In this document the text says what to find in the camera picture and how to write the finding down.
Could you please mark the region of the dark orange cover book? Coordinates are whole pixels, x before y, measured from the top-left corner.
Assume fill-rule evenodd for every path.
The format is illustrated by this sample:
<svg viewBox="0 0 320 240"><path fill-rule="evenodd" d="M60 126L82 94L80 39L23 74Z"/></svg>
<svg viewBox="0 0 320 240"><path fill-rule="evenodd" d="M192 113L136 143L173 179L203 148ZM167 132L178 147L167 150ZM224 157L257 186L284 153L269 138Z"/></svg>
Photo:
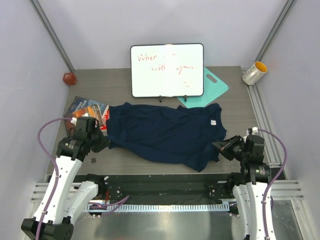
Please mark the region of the dark orange cover book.
<svg viewBox="0 0 320 240"><path fill-rule="evenodd" d="M102 114L98 104L92 104L88 106L77 105L74 108L69 109L64 115L64 117L69 119L78 119L80 117L93 117L97 119L98 126L101 129L103 127Z"/></svg>

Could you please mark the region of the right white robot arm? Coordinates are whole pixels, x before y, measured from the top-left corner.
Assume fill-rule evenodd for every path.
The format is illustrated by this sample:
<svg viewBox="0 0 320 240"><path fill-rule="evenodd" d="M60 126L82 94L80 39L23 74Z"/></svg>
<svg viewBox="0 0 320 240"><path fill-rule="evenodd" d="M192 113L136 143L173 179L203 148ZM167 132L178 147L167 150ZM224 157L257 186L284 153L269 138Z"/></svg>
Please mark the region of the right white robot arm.
<svg viewBox="0 0 320 240"><path fill-rule="evenodd" d="M216 141L213 147L227 160L237 160L240 172L227 177L224 189L235 198L238 215L244 227L244 240L275 240L269 183L272 171L264 163L265 140L249 134Z"/></svg>

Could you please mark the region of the white whiteboard with red writing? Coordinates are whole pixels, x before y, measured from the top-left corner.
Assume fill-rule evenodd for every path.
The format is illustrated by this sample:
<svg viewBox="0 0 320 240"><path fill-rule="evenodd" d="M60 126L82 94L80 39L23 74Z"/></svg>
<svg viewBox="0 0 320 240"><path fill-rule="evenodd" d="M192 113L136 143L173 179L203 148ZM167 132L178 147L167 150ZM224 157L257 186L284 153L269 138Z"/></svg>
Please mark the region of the white whiteboard with red writing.
<svg viewBox="0 0 320 240"><path fill-rule="evenodd" d="M198 97L204 94L204 45L133 45L131 93L135 98Z"/></svg>

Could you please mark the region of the red paperback book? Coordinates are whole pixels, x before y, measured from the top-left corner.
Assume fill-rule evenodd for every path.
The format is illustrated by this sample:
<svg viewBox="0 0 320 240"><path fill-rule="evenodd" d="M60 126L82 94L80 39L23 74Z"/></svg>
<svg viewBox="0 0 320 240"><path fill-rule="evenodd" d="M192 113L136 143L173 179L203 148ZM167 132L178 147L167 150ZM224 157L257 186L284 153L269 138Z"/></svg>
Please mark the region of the red paperback book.
<svg viewBox="0 0 320 240"><path fill-rule="evenodd" d="M107 121L108 121L109 118L110 118L110 110L106 109L101 115L100 130L102 132L106 132L107 131Z"/></svg>

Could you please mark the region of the blue nineteen eighty-four book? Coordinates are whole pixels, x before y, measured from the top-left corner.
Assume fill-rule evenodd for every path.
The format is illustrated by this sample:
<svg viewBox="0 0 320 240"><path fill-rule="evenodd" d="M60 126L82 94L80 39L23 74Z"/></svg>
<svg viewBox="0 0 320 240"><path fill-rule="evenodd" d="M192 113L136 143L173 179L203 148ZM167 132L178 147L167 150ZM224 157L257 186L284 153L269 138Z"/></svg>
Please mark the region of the blue nineteen eighty-four book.
<svg viewBox="0 0 320 240"><path fill-rule="evenodd" d="M75 111L78 111L82 108L92 106L94 104L97 104L99 106L101 113L103 113L106 110L106 108L108 107L108 105L105 103L98 102L98 101L95 101L92 99L87 99L87 98L80 97L80 96L76 96L74 98L73 102L71 103L70 107L66 111L66 115L71 114Z"/></svg>

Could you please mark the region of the dark blue t shirt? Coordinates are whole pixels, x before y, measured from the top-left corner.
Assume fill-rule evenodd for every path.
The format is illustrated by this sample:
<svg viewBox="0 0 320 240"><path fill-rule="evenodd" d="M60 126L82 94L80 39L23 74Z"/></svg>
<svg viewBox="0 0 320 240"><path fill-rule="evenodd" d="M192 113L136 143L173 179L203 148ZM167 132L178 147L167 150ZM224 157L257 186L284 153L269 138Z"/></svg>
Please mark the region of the dark blue t shirt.
<svg viewBox="0 0 320 240"><path fill-rule="evenodd" d="M111 106L106 122L109 148L123 148L155 163L183 164L197 172L219 152L212 145L225 139L227 130L217 103L186 108L130 104Z"/></svg>

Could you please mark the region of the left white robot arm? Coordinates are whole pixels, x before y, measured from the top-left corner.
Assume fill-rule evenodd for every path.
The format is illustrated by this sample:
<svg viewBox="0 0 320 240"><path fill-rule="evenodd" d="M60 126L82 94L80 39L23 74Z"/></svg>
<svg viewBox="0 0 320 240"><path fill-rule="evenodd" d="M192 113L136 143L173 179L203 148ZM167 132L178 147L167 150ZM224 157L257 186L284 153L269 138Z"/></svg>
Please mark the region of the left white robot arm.
<svg viewBox="0 0 320 240"><path fill-rule="evenodd" d="M44 197L33 217L25 218L21 224L21 230L31 240L71 239L74 225L88 203L106 195L104 177L87 174L75 194L69 196L85 157L109 145L98 124L94 117L79 117L73 133L58 143L56 158L51 160L53 173Z"/></svg>

